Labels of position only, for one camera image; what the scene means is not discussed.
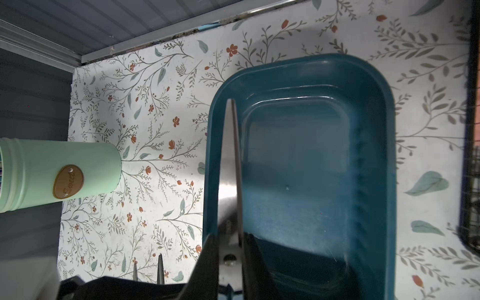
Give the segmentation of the small grey scissors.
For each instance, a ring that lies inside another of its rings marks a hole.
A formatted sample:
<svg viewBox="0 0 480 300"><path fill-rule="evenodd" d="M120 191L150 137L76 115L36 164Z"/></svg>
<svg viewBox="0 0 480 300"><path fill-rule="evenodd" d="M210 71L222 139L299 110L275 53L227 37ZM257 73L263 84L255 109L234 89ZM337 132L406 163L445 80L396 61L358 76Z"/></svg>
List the small grey scissors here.
<svg viewBox="0 0 480 300"><path fill-rule="evenodd" d="M139 281L137 265L138 265L138 263L137 263L137 262L134 262L134 264L133 264L133 272L132 272L132 279L133 279L134 281L136 281L136 282Z"/></svg>

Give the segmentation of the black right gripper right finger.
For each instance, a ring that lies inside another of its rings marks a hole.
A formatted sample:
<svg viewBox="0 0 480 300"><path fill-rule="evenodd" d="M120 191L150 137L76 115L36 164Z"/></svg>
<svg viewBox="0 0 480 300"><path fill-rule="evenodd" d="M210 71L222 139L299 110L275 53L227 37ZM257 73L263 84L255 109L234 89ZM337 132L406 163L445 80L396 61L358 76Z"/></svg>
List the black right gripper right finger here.
<svg viewBox="0 0 480 300"><path fill-rule="evenodd" d="M242 239L242 280L245 300L280 300L281 295L252 234Z"/></svg>

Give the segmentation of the teal plastic storage box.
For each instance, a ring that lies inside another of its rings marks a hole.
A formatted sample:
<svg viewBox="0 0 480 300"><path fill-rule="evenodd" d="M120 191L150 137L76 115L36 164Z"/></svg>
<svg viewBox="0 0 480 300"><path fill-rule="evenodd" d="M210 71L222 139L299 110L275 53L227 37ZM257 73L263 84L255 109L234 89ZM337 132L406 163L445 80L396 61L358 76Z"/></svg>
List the teal plastic storage box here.
<svg viewBox="0 0 480 300"><path fill-rule="evenodd" d="M226 102L238 114L244 229L284 300L391 300L395 293L393 95L345 54L237 72L207 127L203 235L216 231Z"/></svg>

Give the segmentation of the mint green pen cup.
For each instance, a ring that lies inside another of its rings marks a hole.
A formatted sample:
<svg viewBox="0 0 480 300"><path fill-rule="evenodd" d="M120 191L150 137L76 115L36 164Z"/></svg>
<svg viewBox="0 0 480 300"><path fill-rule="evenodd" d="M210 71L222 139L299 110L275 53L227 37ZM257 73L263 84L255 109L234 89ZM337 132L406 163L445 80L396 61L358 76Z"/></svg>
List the mint green pen cup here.
<svg viewBox="0 0 480 300"><path fill-rule="evenodd" d="M1 212L114 191L121 156L110 143L1 138Z"/></svg>

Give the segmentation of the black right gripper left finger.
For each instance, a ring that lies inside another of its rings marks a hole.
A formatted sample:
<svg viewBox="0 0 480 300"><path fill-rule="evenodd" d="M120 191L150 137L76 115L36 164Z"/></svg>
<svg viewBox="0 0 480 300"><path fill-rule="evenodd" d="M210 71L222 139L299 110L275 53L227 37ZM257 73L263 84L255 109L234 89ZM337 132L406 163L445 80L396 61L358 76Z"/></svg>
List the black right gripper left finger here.
<svg viewBox="0 0 480 300"><path fill-rule="evenodd" d="M217 300L219 281L220 247L217 236L210 234L191 277L177 297L178 300Z"/></svg>

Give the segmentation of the silver blade scissors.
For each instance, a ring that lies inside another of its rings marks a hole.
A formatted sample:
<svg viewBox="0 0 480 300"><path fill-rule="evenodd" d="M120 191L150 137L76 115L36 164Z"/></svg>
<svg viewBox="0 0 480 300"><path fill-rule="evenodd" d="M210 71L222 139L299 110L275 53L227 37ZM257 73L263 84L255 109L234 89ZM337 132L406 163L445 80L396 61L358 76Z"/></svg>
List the silver blade scissors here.
<svg viewBox="0 0 480 300"><path fill-rule="evenodd" d="M220 288L243 294L243 208L238 114L233 99L226 102L222 132L217 200Z"/></svg>

